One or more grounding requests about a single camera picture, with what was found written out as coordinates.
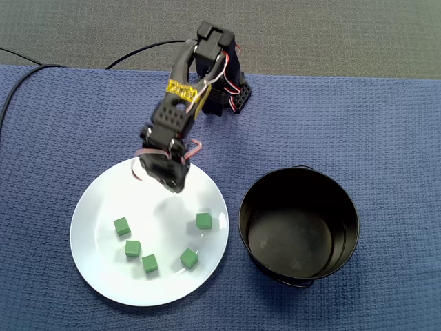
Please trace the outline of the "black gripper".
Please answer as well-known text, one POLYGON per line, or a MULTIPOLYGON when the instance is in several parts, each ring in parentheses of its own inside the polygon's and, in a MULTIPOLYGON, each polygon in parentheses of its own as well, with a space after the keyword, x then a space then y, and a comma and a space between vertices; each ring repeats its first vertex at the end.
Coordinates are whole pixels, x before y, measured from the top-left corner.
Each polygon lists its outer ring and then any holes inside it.
POLYGON ((159 154, 142 154, 140 162, 145 172, 170 192, 180 193, 184 189, 189 161, 181 163, 159 154))

